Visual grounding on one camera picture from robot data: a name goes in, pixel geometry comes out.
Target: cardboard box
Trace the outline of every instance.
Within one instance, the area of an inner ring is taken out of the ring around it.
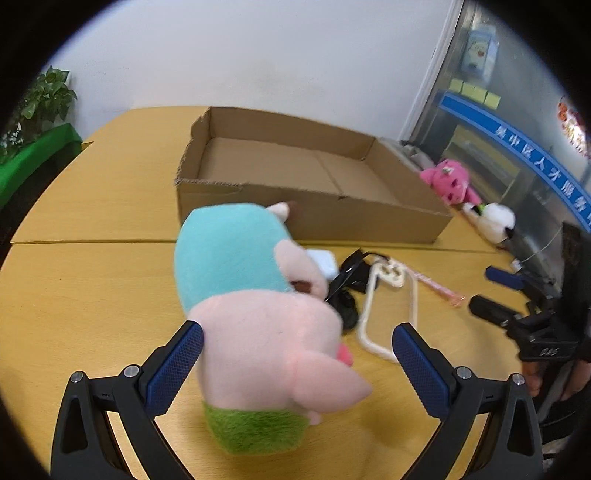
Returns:
[[[452,217],[375,137],[241,108],[197,119],[176,188],[181,223],[201,206],[294,200],[287,227],[302,241],[431,243]]]

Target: green plush base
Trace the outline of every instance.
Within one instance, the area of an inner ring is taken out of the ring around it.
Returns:
[[[288,410],[225,410],[203,402],[214,438],[234,455],[269,455],[296,449],[309,420]]]

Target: blue banner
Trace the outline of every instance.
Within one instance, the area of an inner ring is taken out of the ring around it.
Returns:
[[[548,152],[512,125],[454,93],[446,92],[439,107],[492,138],[519,158],[550,185],[580,224],[591,232],[591,197]]]

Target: yellow sticky note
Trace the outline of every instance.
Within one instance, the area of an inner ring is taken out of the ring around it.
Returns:
[[[484,103],[484,97],[486,96],[486,90],[480,87],[474,87],[474,95],[472,100],[477,101],[478,103]]]
[[[462,91],[462,84],[464,82],[461,81],[460,79],[452,79],[452,81],[449,83],[449,89],[452,92],[457,92],[460,93]]]
[[[501,101],[501,97],[499,97],[498,95],[495,95],[492,92],[488,92],[488,94],[486,95],[486,98],[484,100],[484,104],[488,108],[492,108],[493,110],[496,110],[497,107],[499,106],[500,101]]]
[[[486,90],[484,88],[477,87],[471,83],[464,82],[462,86],[462,95],[468,97],[470,100],[482,103],[486,96]]]

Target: white cable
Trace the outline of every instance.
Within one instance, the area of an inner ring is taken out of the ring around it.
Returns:
[[[384,360],[399,363],[396,355],[393,351],[384,348],[381,345],[373,343],[367,334],[367,325],[369,320],[369,314],[371,312],[371,306],[374,301],[374,291],[377,279],[379,278],[383,282],[392,285],[395,288],[401,288],[404,285],[404,278],[410,277],[412,288],[411,288],[411,306],[409,312],[408,321],[416,329],[417,328],[417,299],[418,299],[418,281],[417,277],[412,270],[406,267],[406,265],[394,260],[393,258],[388,259],[388,262],[383,259],[377,259],[369,271],[368,286],[365,291],[365,303],[363,304],[363,311],[359,317],[359,324],[357,326],[357,339],[361,346],[368,352],[377,355]]]
[[[534,258],[537,254],[542,253],[544,250],[546,250],[546,248],[548,248],[550,246],[550,244],[554,241],[554,239],[558,236],[558,234],[562,231],[562,226],[558,229],[558,231],[554,234],[554,236],[550,239],[550,241],[543,246],[541,249],[539,249],[537,252],[532,253],[529,257],[527,257],[525,260],[521,260],[519,263],[520,264],[524,264],[525,262],[527,262],[528,260]]]

